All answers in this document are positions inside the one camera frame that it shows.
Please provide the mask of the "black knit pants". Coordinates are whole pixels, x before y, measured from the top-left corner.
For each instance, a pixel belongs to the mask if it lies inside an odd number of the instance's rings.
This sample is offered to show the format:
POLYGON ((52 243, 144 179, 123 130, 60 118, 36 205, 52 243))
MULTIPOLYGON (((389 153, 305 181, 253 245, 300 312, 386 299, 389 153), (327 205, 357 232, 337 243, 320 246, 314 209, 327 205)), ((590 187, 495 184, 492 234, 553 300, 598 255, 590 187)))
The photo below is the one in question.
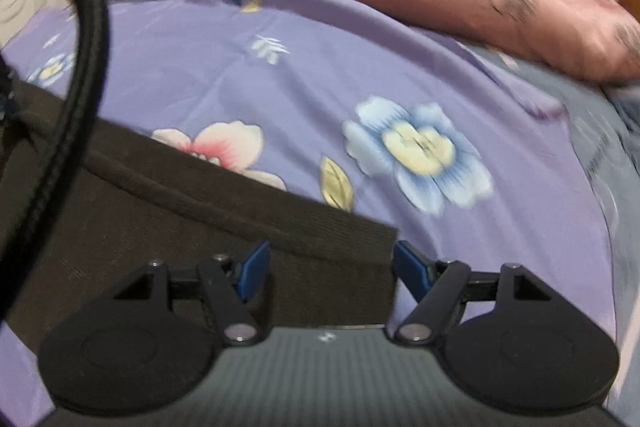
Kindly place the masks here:
POLYGON ((10 314, 37 350, 62 321, 152 260, 189 268, 271 249, 250 312, 262 327, 382 324, 393 308, 387 225, 209 165, 107 121, 10 314))

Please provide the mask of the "purple floral bed sheet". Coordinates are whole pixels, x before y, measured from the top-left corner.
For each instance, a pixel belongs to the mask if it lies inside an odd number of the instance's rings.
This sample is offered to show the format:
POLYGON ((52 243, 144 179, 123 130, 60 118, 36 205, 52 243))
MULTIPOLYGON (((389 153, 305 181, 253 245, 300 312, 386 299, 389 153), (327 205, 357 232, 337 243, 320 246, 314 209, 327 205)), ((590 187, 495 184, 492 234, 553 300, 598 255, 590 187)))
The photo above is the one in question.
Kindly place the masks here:
MULTIPOLYGON (((615 333, 608 230, 553 96, 349 0, 125 0, 111 17, 100 121, 424 253, 521 263, 615 333)), ((38 349, 2 327, 1 410, 17 426, 51 408, 38 349)))

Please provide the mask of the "grey-blue plush blanket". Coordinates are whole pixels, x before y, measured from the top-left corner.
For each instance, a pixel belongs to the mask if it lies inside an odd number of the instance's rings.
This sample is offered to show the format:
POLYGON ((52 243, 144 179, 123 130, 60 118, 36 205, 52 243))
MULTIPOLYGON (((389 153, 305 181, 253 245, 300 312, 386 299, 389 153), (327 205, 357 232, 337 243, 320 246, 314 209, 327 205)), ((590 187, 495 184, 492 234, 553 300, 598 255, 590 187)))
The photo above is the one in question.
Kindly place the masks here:
POLYGON ((639 424, 639 173, 620 113, 597 87, 508 54, 471 44, 488 62, 562 102, 570 139, 603 212, 612 256, 615 338, 620 370, 608 408, 629 426, 639 424))

